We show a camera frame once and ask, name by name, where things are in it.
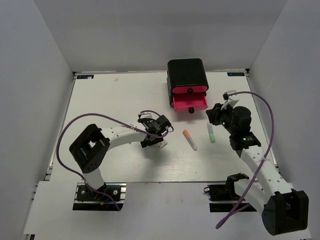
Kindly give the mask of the green cap glue stick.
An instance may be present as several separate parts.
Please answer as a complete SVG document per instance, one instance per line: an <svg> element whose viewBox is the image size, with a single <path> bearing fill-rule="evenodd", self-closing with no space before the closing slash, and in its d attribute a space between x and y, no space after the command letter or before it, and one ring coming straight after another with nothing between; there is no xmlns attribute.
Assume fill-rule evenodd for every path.
<svg viewBox="0 0 320 240"><path fill-rule="evenodd" d="M213 130L213 125L210 122L208 122L206 125L207 125L209 140L211 143L215 143L216 138L215 138L215 134L214 134L214 130Z"/></svg>

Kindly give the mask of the pink drawer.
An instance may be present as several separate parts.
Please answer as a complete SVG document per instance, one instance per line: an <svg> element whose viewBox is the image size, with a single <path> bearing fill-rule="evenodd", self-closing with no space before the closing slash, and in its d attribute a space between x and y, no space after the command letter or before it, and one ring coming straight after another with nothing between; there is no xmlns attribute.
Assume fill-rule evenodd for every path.
<svg viewBox="0 0 320 240"><path fill-rule="evenodd" d="M209 89L206 85L186 85L174 87L171 92L173 94L193 94L205 93Z"/></svg>
<svg viewBox="0 0 320 240"><path fill-rule="evenodd" d="M181 93L172 97L173 108L176 113L194 113L208 108L206 96L203 92Z"/></svg>

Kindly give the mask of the orange cap glue stick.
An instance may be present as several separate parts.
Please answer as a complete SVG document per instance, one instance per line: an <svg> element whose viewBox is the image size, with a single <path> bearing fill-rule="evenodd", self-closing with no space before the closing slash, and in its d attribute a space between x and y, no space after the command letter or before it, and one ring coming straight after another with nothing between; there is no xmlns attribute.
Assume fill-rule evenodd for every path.
<svg viewBox="0 0 320 240"><path fill-rule="evenodd" d="M185 139L187 140L187 142L189 143L189 145L192 148L192 150L196 151L197 150L197 146L196 146L195 142L193 141L193 139L191 138L189 132L186 129L184 129L182 131L182 134L185 137Z"/></svg>

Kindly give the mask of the pink top drawer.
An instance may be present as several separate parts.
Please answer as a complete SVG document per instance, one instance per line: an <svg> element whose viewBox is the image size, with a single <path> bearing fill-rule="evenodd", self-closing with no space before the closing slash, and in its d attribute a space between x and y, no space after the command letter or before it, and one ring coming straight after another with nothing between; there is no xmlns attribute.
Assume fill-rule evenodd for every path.
<svg viewBox="0 0 320 240"><path fill-rule="evenodd" d="M171 92L173 94L193 94L205 93L209 89L206 85L186 85L174 87Z"/></svg>

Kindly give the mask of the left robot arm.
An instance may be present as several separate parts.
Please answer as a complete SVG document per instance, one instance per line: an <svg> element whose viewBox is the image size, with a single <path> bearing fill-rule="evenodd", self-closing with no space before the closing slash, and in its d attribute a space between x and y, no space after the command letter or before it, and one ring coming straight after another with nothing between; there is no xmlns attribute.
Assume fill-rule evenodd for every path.
<svg viewBox="0 0 320 240"><path fill-rule="evenodd" d="M137 123L142 124L144 129L139 129L135 124L114 121L120 126L100 128L94 123L88 125L69 147L89 185L88 193L96 200L103 198L106 193L100 165L108 151L131 143L140 143L142 148L160 145L169 130L174 129L164 115L153 119L150 114L145 117L139 114Z"/></svg>

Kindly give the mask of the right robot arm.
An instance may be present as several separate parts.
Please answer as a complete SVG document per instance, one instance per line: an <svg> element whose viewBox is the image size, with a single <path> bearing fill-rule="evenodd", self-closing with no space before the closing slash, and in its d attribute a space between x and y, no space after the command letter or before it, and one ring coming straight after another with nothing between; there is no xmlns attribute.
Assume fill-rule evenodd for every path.
<svg viewBox="0 0 320 240"><path fill-rule="evenodd" d="M230 175L225 182L226 195L233 200L245 199L260 213L272 236L305 230L309 198L303 190L296 191L286 182L274 163L264 157L260 141L251 132L251 111L243 106L223 107L217 103L206 114L212 125L228 131L231 148L253 172L252 180L258 181L257 185L250 185L247 175Z"/></svg>

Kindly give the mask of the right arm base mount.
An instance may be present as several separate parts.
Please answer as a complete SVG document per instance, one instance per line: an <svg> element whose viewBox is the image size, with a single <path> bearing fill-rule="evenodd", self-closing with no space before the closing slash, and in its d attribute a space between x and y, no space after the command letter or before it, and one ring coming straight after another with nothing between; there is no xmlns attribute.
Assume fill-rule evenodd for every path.
<svg viewBox="0 0 320 240"><path fill-rule="evenodd" d="M239 180L248 180L244 173L237 173L227 177L224 183L212 183L207 185L203 192L209 197L209 211L211 213L227 213L240 199L235 192L234 183Z"/></svg>

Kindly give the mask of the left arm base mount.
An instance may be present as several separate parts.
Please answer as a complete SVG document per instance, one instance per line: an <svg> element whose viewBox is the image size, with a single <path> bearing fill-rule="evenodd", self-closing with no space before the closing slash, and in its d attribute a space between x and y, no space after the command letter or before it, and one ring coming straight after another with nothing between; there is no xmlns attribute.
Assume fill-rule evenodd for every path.
<svg viewBox="0 0 320 240"><path fill-rule="evenodd" d="M117 212L120 211L125 203L126 183L107 183L104 191L110 195L116 202L100 193L90 190L84 183L78 183L74 201L73 211L99 211L99 212Z"/></svg>

